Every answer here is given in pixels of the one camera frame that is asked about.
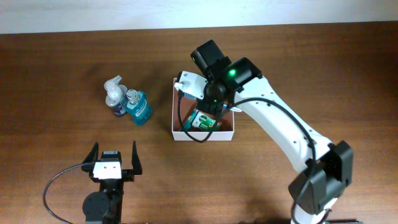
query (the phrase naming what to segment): green light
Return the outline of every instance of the green light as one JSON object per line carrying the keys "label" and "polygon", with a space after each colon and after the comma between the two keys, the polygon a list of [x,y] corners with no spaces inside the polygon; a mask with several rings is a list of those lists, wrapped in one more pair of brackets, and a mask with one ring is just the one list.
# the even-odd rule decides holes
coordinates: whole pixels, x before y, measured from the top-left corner
{"label": "green light", "polygon": [[229,75],[230,76],[233,77],[233,76],[235,76],[235,74],[236,74],[236,70],[235,69],[232,69],[232,70],[229,71]]}

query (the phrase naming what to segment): white background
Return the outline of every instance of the white background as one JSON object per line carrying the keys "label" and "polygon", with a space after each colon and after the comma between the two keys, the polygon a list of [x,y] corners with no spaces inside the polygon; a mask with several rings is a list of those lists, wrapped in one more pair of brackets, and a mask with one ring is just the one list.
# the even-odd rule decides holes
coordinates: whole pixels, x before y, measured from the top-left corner
{"label": "white background", "polygon": [[0,33],[398,20],[398,0],[0,0]]}

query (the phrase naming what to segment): wooden table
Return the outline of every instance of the wooden table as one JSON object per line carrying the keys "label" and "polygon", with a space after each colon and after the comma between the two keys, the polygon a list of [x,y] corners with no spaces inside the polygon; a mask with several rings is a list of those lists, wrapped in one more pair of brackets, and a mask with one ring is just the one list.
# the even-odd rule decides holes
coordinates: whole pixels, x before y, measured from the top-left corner
{"label": "wooden table", "polygon": [[[47,181],[81,163],[95,141],[144,174],[124,186],[124,223],[269,223],[290,217],[296,173],[275,142],[236,114],[231,142],[175,142],[172,80],[198,72],[190,53],[214,39],[247,57],[309,125],[354,148],[353,184],[331,219],[398,220],[398,23],[0,35],[0,223],[56,223],[42,205]],[[142,127],[115,118],[104,82],[143,90],[154,109]],[[98,190],[74,170],[56,180],[50,208],[84,223]]]}

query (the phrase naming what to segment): cardboard box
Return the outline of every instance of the cardboard box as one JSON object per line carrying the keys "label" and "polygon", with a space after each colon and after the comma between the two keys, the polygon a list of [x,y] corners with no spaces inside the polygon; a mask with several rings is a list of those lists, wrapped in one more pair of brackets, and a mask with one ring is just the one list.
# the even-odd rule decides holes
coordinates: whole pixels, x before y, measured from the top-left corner
{"label": "cardboard box", "polygon": [[[176,78],[173,81],[173,111],[172,111],[172,133],[175,141],[192,141],[183,131],[180,131],[180,123],[178,121],[177,116],[177,106],[178,106],[178,92],[174,88],[174,83],[176,82]],[[186,97],[181,99],[180,105],[180,115],[182,122],[187,120],[188,116],[191,115],[193,109],[196,107],[197,101],[191,100]],[[216,116],[208,115],[209,117],[216,119]],[[235,132],[235,123],[234,123],[234,112],[230,111],[223,116],[221,120],[222,125],[219,131],[213,132],[211,134],[208,141],[230,141]],[[208,132],[206,131],[189,131],[191,136],[196,139],[202,140],[204,139]]]}

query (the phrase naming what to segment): hand soap bottle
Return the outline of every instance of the hand soap bottle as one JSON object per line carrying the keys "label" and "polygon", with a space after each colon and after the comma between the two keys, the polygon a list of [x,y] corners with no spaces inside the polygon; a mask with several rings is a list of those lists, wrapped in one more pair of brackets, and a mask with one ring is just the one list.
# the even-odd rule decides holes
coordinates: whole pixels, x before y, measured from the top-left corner
{"label": "hand soap bottle", "polygon": [[138,125],[143,125],[150,117],[152,108],[147,103],[147,96],[143,91],[129,90],[126,93],[127,112],[132,116],[132,121]]}
{"label": "hand soap bottle", "polygon": [[106,81],[104,84],[105,90],[108,92],[105,103],[112,107],[113,114],[117,117],[121,117],[127,112],[127,87],[124,85],[118,85],[120,80],[122,80],[122,77],[118,75],[111,80]]}

